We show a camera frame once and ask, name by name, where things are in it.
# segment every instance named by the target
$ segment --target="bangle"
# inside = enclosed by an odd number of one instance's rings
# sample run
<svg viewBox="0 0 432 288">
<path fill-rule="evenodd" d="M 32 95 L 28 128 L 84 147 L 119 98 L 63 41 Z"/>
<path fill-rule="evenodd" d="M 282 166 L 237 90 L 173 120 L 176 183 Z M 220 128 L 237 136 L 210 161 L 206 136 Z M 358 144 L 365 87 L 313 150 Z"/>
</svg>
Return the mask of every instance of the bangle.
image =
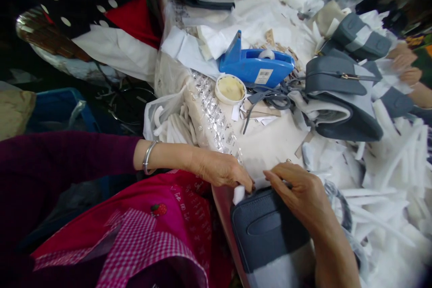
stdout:
<svg viewBox="0 0 432 288">
<path fill-rule="evenodd" d="M 145 152 L 145 156 L 144 156 L 144 161 L 143 161 L 143 170 L 144 170 L 144 174 L 146 176 L 149 176 L 151 174 L 153 174 L 156 169 L 153 169 L 151 171 L 147 170 L 147 167 L 149 166 L 149 157 L 150 157 L 150 153 L 152 152 L 152 149 L 154 148 L 154 146 L 159 143 L 159 141 L 153 141 L 153 143 L 151 143 L 151 145 L 148 147 L 147 151 Z"/>
</svg>

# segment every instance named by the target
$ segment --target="white fabric scrap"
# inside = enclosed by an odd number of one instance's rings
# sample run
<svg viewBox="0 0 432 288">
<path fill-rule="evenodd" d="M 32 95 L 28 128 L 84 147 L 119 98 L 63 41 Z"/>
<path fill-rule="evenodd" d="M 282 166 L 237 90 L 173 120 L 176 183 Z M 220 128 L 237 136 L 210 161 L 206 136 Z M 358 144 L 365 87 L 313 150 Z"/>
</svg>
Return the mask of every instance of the white fabric scrap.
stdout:
<svg viewBox="0 0 432 288">
<path fill-rule="evenodd" d="M 174 26 L 161 46 L 161 51 L 179 60 L 188 68 L 216 80 L 219 68 L 214 59 L 206 61 L 199 49 L 198 39 Z"/>
</svg>

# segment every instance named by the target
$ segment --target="label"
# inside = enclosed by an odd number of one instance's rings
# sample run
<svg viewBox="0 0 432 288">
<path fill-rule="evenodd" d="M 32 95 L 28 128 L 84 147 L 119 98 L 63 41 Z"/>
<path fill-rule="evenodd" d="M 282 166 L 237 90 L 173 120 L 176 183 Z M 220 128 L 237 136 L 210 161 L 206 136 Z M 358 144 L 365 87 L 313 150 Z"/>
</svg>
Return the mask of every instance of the label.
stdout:
<svg viewBox="0 0 432 288">
<path fill-rule="evenodd" d="M 256 77 L 255 83 L 266 84 L 267 81 L 270 79 L 272 72 L 272 69 L 260 69 L 258 76 Z"/>
</svg>

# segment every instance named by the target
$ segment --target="white sheet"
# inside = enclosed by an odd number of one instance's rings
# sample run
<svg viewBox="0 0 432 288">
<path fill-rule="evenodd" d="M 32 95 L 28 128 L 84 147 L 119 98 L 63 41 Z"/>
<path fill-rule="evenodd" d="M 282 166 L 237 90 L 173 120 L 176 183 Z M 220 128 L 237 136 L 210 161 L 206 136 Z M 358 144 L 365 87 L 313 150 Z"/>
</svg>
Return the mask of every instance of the white sheet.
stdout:
<svg viewBox="0 0 432 288">
<path fill-rule="evenodd" d="M 72 41 L 93 59 L 131 77 L 154 82 L 158 51 L 122 29 L 90 25 L 90 31 Z"/>
</svg>

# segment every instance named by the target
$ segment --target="gold buckle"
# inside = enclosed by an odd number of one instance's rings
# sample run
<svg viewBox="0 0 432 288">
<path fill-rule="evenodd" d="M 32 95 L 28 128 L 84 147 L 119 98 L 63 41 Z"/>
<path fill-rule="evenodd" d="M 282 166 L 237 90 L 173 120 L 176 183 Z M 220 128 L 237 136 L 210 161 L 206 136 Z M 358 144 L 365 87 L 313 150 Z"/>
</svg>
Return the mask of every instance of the gold buckle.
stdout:
<svg viewBox="0 0 432 288">
<path fill-rule="evenodd" d="M 341 78 L 346 79 L 346 80 L 357 80 L 357 81 L 360 80 L 360 78 L 358 76 L 353 76 L 351 74 L 346 74 L 346 73 L 343 73 Z"/>
</svg>

